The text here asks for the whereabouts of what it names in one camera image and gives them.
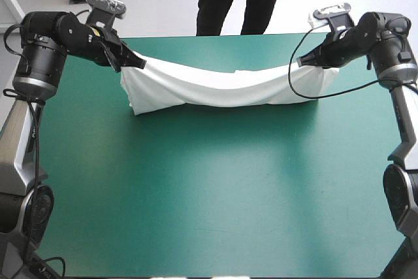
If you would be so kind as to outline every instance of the green table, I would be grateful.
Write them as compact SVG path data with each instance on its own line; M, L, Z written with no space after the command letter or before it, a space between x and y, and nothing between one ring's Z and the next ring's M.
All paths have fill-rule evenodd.
M129 39L144 55L233 71L286 64L301 35ZM300 54L321 42L311 35ZM361 59L330 91L375 79ZM40 254L73 276L377 276L402 242L382 188L400 142L373 86L299 105L134 116L120 75L70 57L46 106L56 207Z

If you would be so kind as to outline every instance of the wrinkled fabric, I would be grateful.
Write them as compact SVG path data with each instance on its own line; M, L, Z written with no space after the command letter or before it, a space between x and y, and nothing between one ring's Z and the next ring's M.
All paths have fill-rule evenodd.
M139 55L144 69L122 67L121 85L135 114L185 103L212 107L292 104L308 101L295 95L287 81L288 65L258 71L221 73ZM324 93L339 69L291 67L295 89L309 96Z

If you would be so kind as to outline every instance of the white towel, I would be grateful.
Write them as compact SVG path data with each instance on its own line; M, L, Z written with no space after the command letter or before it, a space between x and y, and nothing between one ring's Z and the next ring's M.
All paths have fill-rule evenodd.
M138 54L144 69L123 67L121 85L135 114L185 103L213 107L291 104L307 101L295 95L287 81L288 65L259 71L221 73L179 65ZM339 69L291 67L292 84L304 95L318 96Z

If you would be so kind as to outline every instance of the black cable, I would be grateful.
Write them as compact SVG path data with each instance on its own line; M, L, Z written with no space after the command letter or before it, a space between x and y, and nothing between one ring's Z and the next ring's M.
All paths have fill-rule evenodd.
M56 256L56 257L51 257L51 258L43 259L42 261L44 263L47 263L49 261L60 261L63 264L63 272L61 274L61 279L64 279L65 278L65 268L66 268L66 266L65 266L65 259L63 259L60 256Z
M20 56L20 57L22 57L22 58L24 58L25 59L25 62L26 62L26 67L28 67L28 65L29 65L29 60L27 60L27 58L26 58L26 56L24 56L23 54L21 54L21 53L19 53L19 52L17 52L17 51L15 51L15 50L13 50L8 44L7 44L7 39L8 39L8 37L9 37L9 35L15 30L15 29L21 29L23 26L22 25L20 25L20 24L13 24L12 26L10 26L6 31L5 31L5 34L3 35L3 42L4 42L4 44L5 44L5 48L6 48L6 50L8 51L8 52L10 52L11 54L13 54L13 55L16 55L16 56Z
M83 13L85 13L85 12L89 12L89 11L90 11L89 9L82 10L82 11L80 11L78 14L76 14L76 16L79 16L79 15L81 15L81 14L83 14Z
M305 38L313 31L313 29L309 30L309 32L305 33L305 35L303 36L303 38L300 40L299 44L296 46L295 50L293 51L291 57L290 57L290 62L289 62L289 70L287 72L287 81L289 82L289 86L291 88L291 90L293 91L293 93L295 93L296 95L298 95L299 97L302 98L306 98L306 99L322 99L322 98L329 98L329 97L335 97L335 96L339 96L339 95L343 95L343 94L347 94L347 93L351 93L352 91L358 91L361 90L363 88L367 88L368 86L371 86L373 84L376 83L381 83L381 82L385 82L385 81L391 81L391 82L398 82L400 83L400 85L405 85L408 88L409 87L409 83L403 83L402 81L399 81L395 78L380 78L378 80L363 84L361 86L357 86L356 88L350 88L349 90L345 90L345 91L339 91L338 93L332 93L332 94L328 94L328 95L322 95L322 96L307 96L304 94L299 93L292 85L292 81L291 81L291 66L292 66L292 62L293 62L293 58L295 57L295 54L297 52L297 50L300 48L300 46L302 45L302 43L304 42Z
M27 105L29 106L29 110L31 112L32 118L33 118L33 123L34 123L34 138L35 138L35 183L33 186L33 192L32 192L32 200L31 200L31 212L30 212L30 219L29 219L29 232L27 235L27 243L25 246L25 251L24 251L24 255L23 255L23 264L22 266L19 268L19 270L10 278L10 279L15 279L15 277L22 271L22 269L24 268L25 264L31 264L30 263L30 257L31 255L29 254L29 247L31 244L31 235L32 235L32 229L33 229L33 220L35 219L35 207L36 207L36 200L37 200L37 192L39 189L39 169L40 169L40 163L39 163L39 155L40 155L40 142L39 142L39 120L37 119L37 115L35 112L35 109L33 109L32 104L38 104L39 105L39 109L40 113L39 116L42 113L42 107L45 105L45 102L43 100L40 99L33 99L31 97L28 97L18 91L12 90L12 89L5 89L3 90L3 95L6 97L12 97L15 98L16 100L21 100L21 101L25 101L27 103ZM43 263L47 263L49 261L53 261L53 260L60 260L63 264L63 272L62 272L62 276L61 278L64 279L65 277L65 260L62 257L51 257L48 259L41 259L40 262Z

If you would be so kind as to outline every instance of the white cabinet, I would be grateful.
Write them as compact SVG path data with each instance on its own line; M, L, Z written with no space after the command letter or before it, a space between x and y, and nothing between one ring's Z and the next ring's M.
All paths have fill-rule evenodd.
M22 21L25 14L17 0L0 0L0 33L6 28Z

